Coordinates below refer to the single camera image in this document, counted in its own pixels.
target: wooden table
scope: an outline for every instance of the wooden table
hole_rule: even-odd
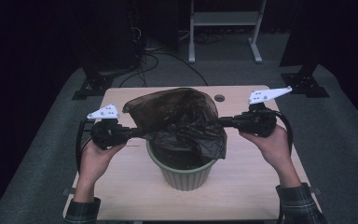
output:
[[[125,103],[138,96],[175,88],[109,89],[103,98],[102,106],[115,104],[121,112]],[[248,111],[247,99],[251,91],[268,89],[266,86],[193,88],[209,94],[212,98],[216,94],[225,96],[224,102],[215,102],[219,117]],[[278,110],[273,100],[266,102],[266,107]],[[135,127],[129,114],[120,113],[119,123]],[[238,135],[238,130],[226,128],[226,132],[226,159],[219,160],[213,166],[205,184],[192,191],[180,191],[170,187],[157,165],[149,158],[145,140],[131,139],[112,159],[106,174],[96,184],[95,196],[102,200],[98,219],[276,219],[279,215],[279,198],[275,186],[279,184],[279,179],[275,171],[263,160],[255,145]],[[295,148],[292,158],[301,180],[309,182]],[[68,198],[64,215],[72,198],[73,195]]]

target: dark background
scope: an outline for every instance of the dark background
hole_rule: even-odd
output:
[[[162,41],[174,45],[172,30],[167,28],[168,33],[161,35],[150,28],[150,23],[160,22],[174,28],[173,31],[185,29],[189,1],[141,2],[138,19],[145,32],[164,36]],[[197,7],[199,10],[257,7],[256,1],[222,1],[215,7],[217,2],[199,0]],[[159,15],[164,10],[158,7],[170,8],[169,13],[165,11],[165,17],[164,13]],[[72,7],[75,15],[82,9]],[[82,46],[83,37],[70,15],[67,1],[0,1],[0,197],[67,78],[84,66],[87,59],[98,58],[91,55],[92,50],[85,43]],[[88,16],[93,17],[92,13],[86,13],[80,19]],[[319,63],[337,77],[358,108],[358,1],[269,1],[262,32],[291,32],[282,66],[303,64],[317,55]],[[82,47],[74,47],[74,40]],[[79,48],[83,48],[80,52],[89,50],[91,56],[79,57]],[[109,59],[106,55],[109,52],[100,53]],[[111,57],[114,66],[122,65],[114,62],[115,55]]]

